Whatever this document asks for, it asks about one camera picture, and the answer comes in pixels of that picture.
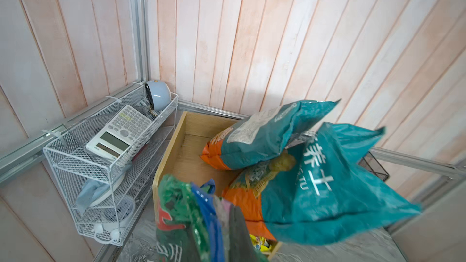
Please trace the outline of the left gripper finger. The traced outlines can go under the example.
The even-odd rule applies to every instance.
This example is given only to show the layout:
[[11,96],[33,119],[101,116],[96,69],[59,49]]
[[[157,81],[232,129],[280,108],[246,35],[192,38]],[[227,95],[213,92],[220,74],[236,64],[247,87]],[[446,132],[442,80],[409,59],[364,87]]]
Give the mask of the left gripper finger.
[[253,247],[241,209],[232,205],[229,211],[229,261],[259,262],[260,254]]

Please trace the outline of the teal orange bag front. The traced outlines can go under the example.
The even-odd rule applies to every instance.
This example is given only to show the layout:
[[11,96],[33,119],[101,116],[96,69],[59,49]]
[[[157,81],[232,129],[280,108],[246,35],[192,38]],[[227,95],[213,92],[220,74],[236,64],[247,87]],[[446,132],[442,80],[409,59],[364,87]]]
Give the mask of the teal orange bag front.
[[384,136],[324,123],[314,137],[247,167],[223,191],[250,234],[304,245],[337,243],[421,213],[359,162]]

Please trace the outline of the teal orange bag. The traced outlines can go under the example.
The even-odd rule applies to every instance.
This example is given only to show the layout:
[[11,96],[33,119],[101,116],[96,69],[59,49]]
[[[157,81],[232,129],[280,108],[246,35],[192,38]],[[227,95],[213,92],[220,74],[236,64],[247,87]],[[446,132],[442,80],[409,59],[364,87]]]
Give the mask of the teal orange bag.
[[338,103],[304,99],[257,112],[215,135],[203,148],[201,159],[222,171],[244,169],[271,160]]
[[250,234],[304,245],[337,243],[421,213],[359,162],[384,136],[324,123],[314,137],[247,167],[223,191]]

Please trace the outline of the yellow fertilizer bag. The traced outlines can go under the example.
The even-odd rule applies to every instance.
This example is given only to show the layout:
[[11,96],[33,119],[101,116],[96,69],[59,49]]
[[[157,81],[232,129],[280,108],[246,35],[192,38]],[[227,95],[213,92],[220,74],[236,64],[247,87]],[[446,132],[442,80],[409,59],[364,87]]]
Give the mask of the yellow fertilizer bag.
[[258,237],[250,234],[252,245],[263,254],[270,254],[273,245],[264,237]]

